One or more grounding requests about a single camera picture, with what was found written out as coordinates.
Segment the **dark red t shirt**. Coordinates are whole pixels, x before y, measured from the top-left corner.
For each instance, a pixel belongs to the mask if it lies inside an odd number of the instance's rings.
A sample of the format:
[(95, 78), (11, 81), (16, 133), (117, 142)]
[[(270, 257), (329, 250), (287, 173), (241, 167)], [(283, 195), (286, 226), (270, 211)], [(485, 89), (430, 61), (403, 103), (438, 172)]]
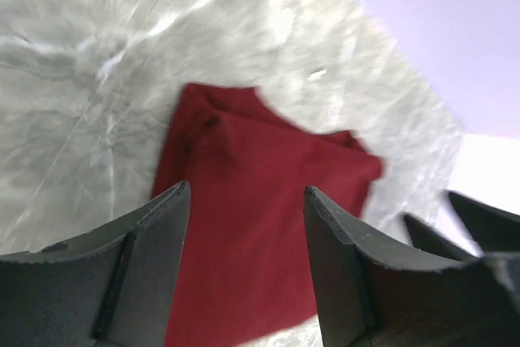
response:
[(166, 345), (235, 346), (313, 317), (304, 191), (360, 215), (382, 172), (350, 132), (305, 132), (252, 88), (187, 85), (153, 188), (191, 186)]

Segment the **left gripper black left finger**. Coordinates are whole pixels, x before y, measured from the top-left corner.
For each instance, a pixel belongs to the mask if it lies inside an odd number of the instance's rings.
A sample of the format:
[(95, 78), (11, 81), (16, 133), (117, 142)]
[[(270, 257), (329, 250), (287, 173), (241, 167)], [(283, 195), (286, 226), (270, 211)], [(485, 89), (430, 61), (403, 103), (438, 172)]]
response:
[(181, 181), (90, 232), (2, 256), (2, 345), (163, 345), (190, 202)]

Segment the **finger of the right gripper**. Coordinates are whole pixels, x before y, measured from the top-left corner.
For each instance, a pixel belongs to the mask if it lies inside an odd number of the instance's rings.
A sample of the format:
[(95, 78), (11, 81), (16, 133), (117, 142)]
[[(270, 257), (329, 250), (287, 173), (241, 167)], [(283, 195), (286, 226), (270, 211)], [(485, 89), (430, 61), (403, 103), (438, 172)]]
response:
[(439, 234), (414, 215), (405, 213), (402, 215), (402, 221), (414, 248), (455, 261), (469, 261), (474, 258), (472, 254)]
[(489, 206), (454, 191), (448, 202), (483, 252), (519, 251), (519, 215)]

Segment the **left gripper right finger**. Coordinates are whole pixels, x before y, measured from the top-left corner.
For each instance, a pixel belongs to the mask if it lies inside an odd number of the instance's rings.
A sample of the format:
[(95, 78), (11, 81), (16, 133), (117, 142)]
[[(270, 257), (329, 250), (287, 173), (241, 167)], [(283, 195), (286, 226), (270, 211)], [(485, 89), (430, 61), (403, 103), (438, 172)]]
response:
[(326, 346), (516, 346), (519, 251), (455, 261), (404, 244), (315, 187), (305, 233)]

